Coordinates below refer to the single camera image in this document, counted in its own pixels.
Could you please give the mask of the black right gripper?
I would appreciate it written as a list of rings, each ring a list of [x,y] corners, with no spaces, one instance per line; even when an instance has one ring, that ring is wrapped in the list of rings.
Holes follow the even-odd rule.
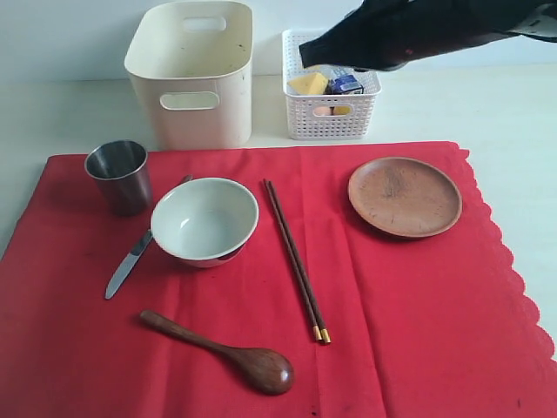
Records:
[[[299,46],[304,68],[394,71],[423,58],[513,37],[556,41],[555,1],[365,1]]]

